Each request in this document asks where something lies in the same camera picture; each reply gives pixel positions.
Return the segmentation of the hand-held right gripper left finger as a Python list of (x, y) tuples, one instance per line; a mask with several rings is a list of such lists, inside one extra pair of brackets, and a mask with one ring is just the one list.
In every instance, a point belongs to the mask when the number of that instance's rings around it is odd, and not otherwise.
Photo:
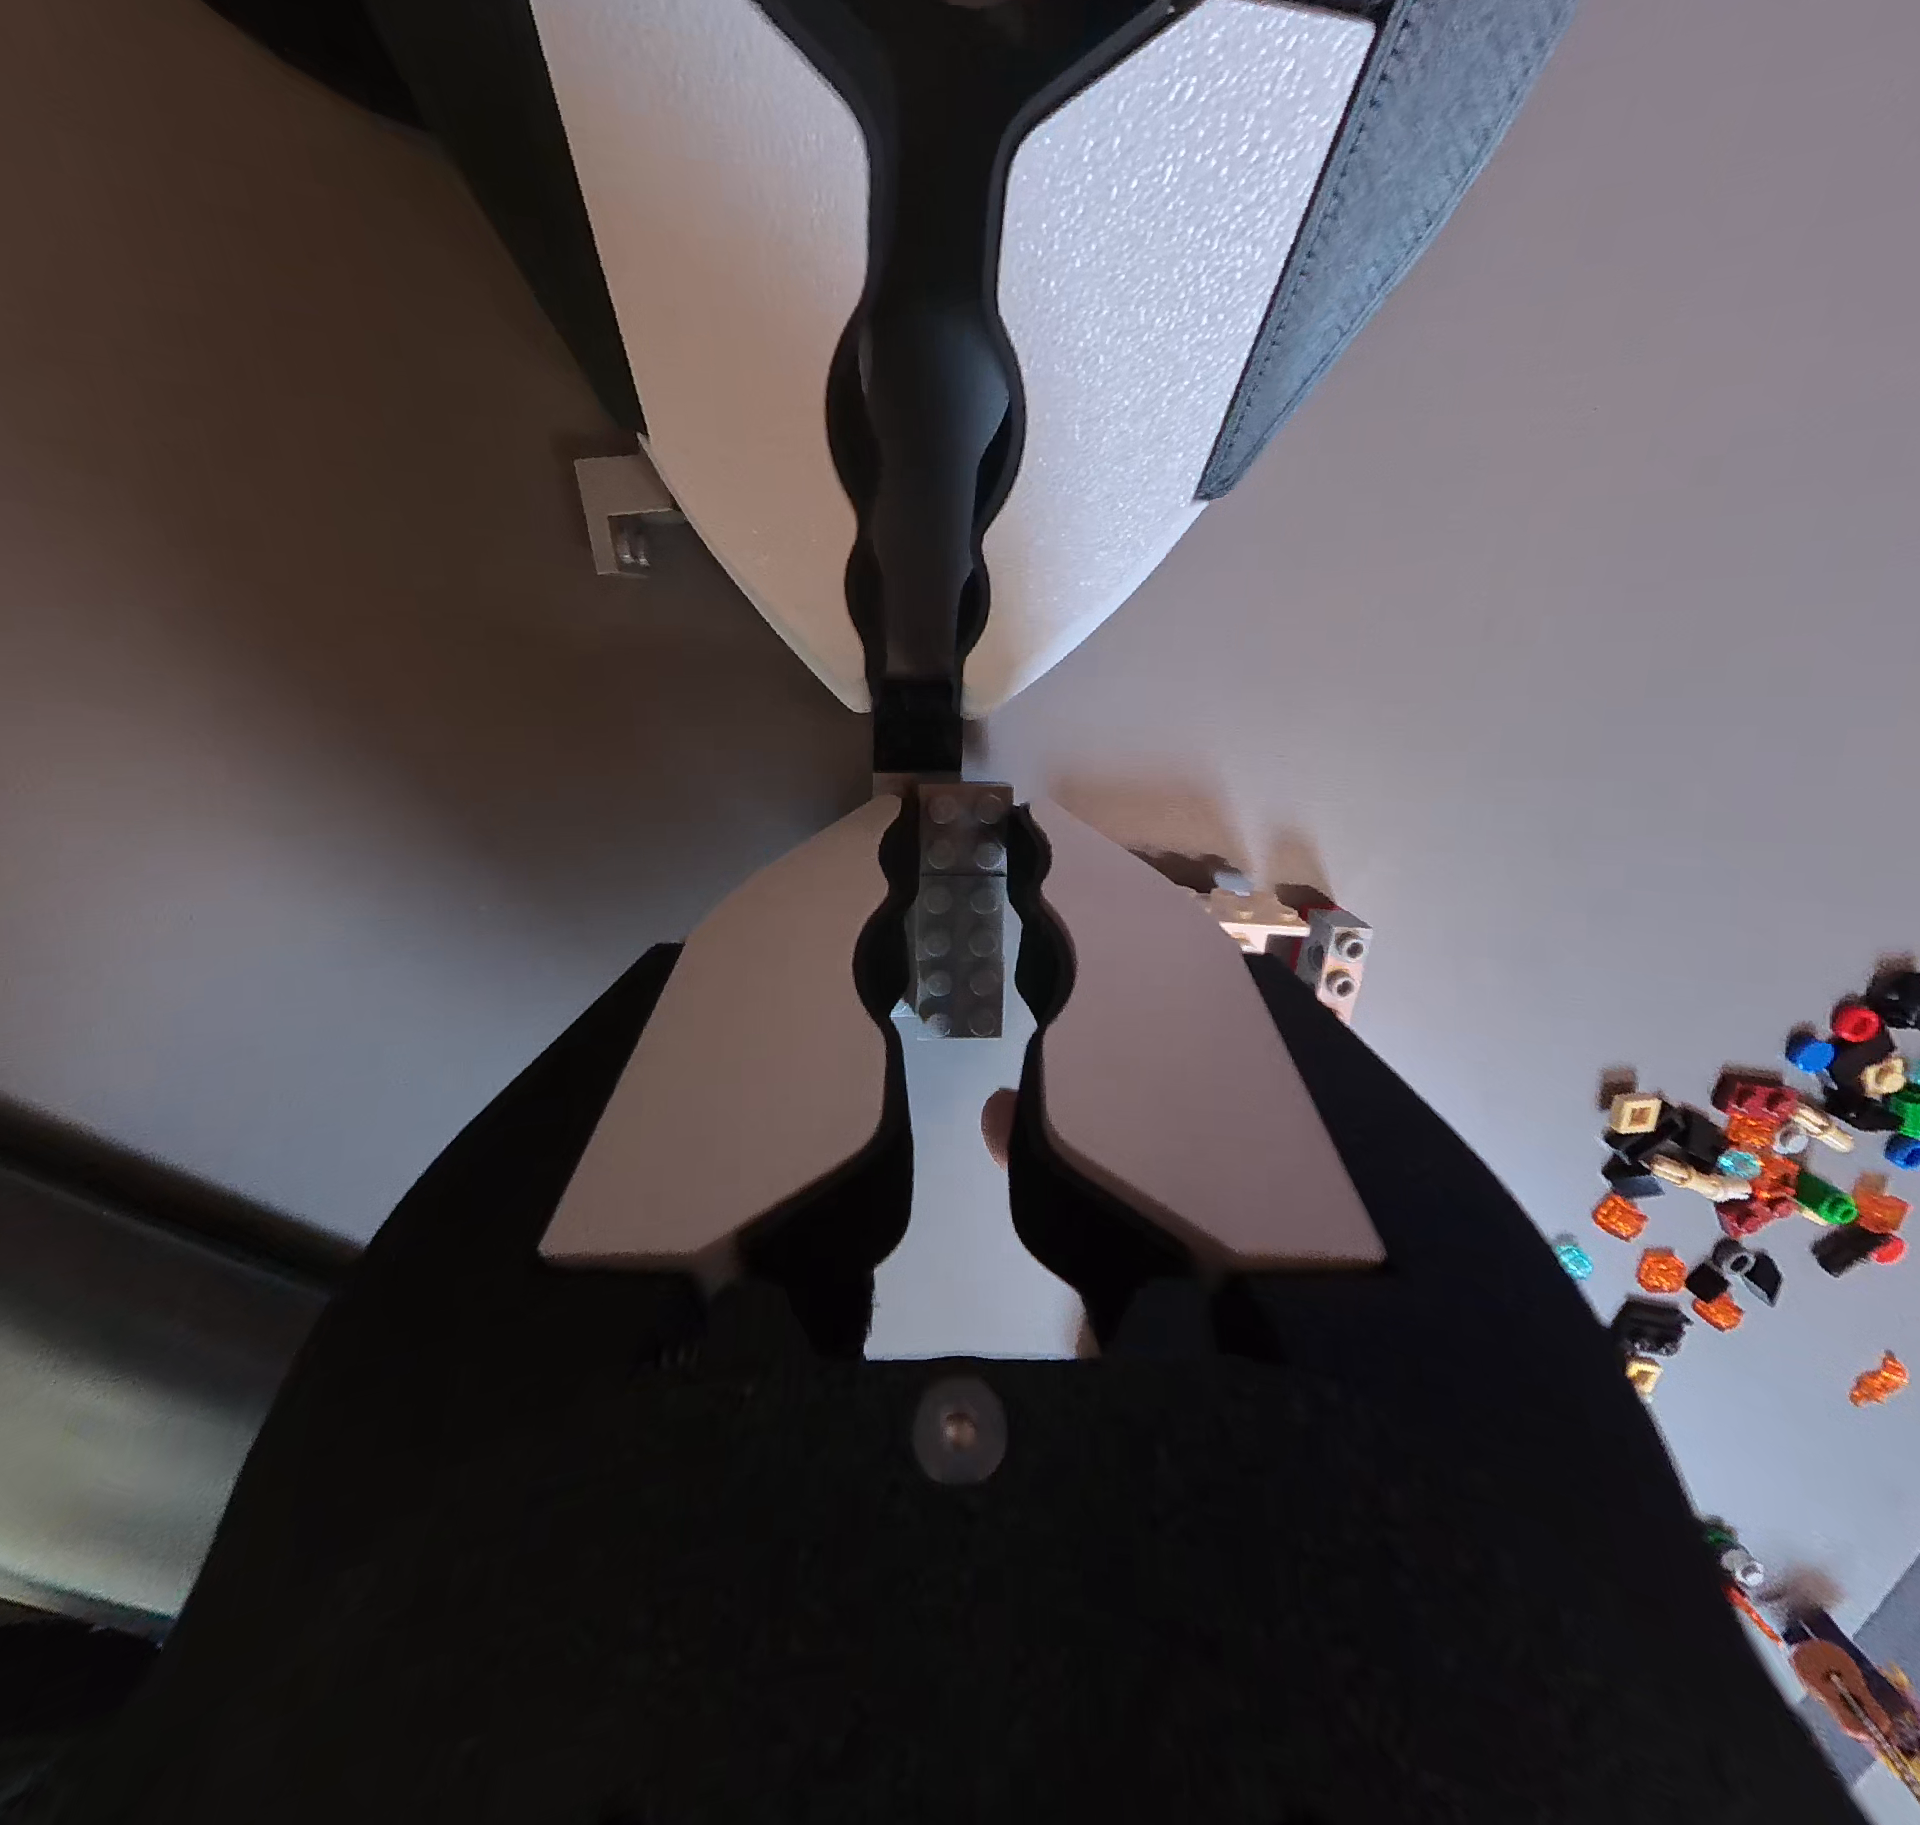
[(711, 1292), (739, 1236), (854, 1161), (886, 1108), (856, 946), (888, 898), (882, 793), (693, 929), (541, 1236), (561, 1268), (682, 1270)]

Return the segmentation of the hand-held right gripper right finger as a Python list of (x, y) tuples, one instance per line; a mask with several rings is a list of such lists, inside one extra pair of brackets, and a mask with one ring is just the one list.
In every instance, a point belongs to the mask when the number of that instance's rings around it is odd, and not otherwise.
[(1066, 808), (1010, 832), (1020, 1078), (1010, 1209), (1056, 1278), (1370, 1273), (1380, 1239), (1202, 895)]

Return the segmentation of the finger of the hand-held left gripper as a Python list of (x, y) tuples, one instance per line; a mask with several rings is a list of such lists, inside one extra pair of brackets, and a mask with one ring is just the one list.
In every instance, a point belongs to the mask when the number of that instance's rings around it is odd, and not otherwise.
[(527, 0), (665, 486), (849, 709), (827, 379), (868, 276), (856, 114), (755, 0)]
[(1020, 466), (964, 669), (983, 718), (1163, 563), (1379, 39), (1364, 15), (1202, 0), (1020, 142), (999, 313)]

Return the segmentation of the grey lego plate assembly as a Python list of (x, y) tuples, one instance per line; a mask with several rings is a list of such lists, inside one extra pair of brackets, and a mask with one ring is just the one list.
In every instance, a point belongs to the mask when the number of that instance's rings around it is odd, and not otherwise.
[(1006, 1029), (1006, 783), (919, 783), (916, 899), (905, 920), (908, 974), (901, 1015), (923, 1042), (996, 1042)]

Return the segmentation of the lego vehicle chassis build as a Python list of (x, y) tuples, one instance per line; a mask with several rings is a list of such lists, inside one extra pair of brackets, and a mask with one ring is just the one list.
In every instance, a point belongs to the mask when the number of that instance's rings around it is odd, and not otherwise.
[(1138, 849), (1135, 854), (1183, 886), (1236, 950), (1268, 958), (1303, 982), (1351, 1027), (1373, 959), (1373, 927), (1317, 889), (1259, 880), (1214, 853)]

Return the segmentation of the pile of small lego pieces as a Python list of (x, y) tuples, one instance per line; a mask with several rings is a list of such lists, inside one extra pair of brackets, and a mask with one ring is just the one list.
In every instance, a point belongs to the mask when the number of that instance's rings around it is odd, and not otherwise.
[(1917, 1281), (1917, 1034), (1908, 952), (1794, 1021), (1773, 1063), (1720, 1065), (1704, 1099), (1603, 1069), (1597, 1199), (1554, 1250), (1578, 1284), (1624, 1252), (1606, 1330), (1644, 1406), (1694, 1341), (1735, 1336), (1801, 1281)]

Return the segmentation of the lego minifigure with guitar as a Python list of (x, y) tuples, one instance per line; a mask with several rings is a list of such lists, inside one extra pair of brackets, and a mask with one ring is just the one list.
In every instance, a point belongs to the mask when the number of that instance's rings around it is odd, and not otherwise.
[(1795, 1606), (1783, 1623), (1789, 1664), (1812, 1699), (1840, 1733), (1881, 1766), (1917, 1784), (1919, 1703), (1913, 1683), (1895, 1666), (1877, 1666), (1836, 1619)]

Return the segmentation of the grey lego bracket piece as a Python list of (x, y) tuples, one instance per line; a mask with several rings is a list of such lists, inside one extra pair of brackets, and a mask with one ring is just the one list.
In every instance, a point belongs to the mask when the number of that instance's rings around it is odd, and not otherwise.
[(593, 567), (642, 579), (663, 545), (691, 532), (689, 517), (646, 451), (588, 456), (572, 466)]

